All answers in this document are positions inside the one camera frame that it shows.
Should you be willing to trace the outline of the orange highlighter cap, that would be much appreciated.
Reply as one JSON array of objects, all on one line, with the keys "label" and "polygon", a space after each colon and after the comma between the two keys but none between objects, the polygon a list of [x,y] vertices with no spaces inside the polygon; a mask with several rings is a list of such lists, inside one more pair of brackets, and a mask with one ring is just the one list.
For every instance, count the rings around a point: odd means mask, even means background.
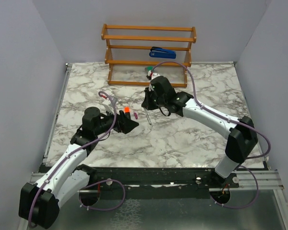
[{"label": "orange highlighter cap", "polygon": [[125,113],[129,113],[129,112],[130,112],[130,108],[129,108],[129,107],[125,107],[125,108],[124,108],[124,112],[125,112]]}]

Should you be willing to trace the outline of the thin white green pen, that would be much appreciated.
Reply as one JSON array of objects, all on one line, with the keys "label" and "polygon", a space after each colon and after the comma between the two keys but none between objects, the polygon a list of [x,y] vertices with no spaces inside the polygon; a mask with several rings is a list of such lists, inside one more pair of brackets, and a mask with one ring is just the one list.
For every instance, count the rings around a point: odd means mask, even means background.
[{"label": "thin white green pen", "polygon": [[147,118],[147,120],[148,120],[149,125],[152,126],[151,119],[150,119],[149,114],[148,114],[148,111],[147,111],[146,109],[145,109],[145,114],[146,114],[146,118]]}]

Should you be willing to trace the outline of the black orange highlighter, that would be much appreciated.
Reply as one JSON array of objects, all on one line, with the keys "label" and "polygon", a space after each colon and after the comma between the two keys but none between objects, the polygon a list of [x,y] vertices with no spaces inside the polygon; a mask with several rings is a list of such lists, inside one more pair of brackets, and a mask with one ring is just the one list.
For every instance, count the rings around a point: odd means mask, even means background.
[{"label": "black orange highlighter", "polygon": [[126,115],[127,119],[131,120],[131,114],[130,114],[130,112],[129,112],[129,113],[125,113],[125,115]]}]

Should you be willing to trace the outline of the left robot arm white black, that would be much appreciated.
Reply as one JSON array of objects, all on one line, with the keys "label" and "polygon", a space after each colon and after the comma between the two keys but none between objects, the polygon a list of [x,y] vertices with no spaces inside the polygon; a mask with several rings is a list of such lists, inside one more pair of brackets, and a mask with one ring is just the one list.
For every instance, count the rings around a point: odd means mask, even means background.
[{"label": "left robot arm white black", "polygon": [[22,187],[19,217],[45,229],[51,227],[62,206],[79,189],[91,189],[96,185],[93,168],[80,163],[96,147],[99,137],[106,136],[111,130],[128,134],[138,125],[122,110],[118,114],[102,114],[97,107],[87,108],[82,125],[61,158],[34,184],[26,183]]}]

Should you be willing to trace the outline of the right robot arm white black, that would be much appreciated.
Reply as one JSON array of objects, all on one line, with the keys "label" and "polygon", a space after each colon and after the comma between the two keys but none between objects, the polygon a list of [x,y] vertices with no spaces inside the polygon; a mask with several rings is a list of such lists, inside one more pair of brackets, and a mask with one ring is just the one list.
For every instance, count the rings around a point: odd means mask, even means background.
[{"label": "right robot arm white black", "polygon": [[222,187],[228,182],[228,176],[245,162],[258,143],[252,119],[244,116],[239,119],[221,113],[195,100],[186,92],[175,92],[164,76],[151,80],[144,90],[142,108],[156,110],[166,108],[169,114],[190,118],[209,127],[227,140],[225,156],[215,167],[211,182]]}]

